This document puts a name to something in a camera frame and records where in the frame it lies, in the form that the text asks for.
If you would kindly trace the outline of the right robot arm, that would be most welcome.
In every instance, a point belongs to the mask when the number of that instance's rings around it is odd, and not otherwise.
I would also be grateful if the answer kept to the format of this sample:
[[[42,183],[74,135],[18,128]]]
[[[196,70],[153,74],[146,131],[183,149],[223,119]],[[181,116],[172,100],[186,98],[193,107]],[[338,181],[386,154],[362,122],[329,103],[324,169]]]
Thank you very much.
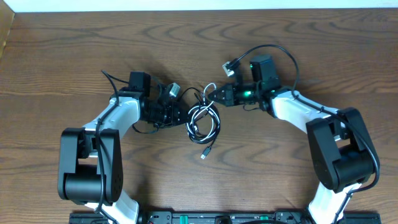
[[[234,83],[211,92],[210,100],[225,106],[258,103],[260,110],[303,131],[315,173],[320,181],[301,223],[338,223],[355,193],[373,188],[380,177],[380,162],[361,113],[316,103],[294,86],[283,86],[271,55],[250,61],[253,82],[245,84],[240,59],[223,65]]]

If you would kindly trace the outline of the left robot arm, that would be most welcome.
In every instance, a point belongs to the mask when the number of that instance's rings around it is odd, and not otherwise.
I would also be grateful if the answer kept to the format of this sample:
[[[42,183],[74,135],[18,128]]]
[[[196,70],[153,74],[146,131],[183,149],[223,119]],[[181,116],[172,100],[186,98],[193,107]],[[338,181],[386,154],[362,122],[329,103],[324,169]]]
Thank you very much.
[[[123,189],[121,140],[138,121],[159,130],[188,120],[177,101],[178,84],[158,83],[159,94],[149,98],[154,79],[131,72],[124,87],[112,86],[109,105],[94,120],[62,132],[57,184],[61,199],[92,208],[107,223],[138,223],[139,204]]]

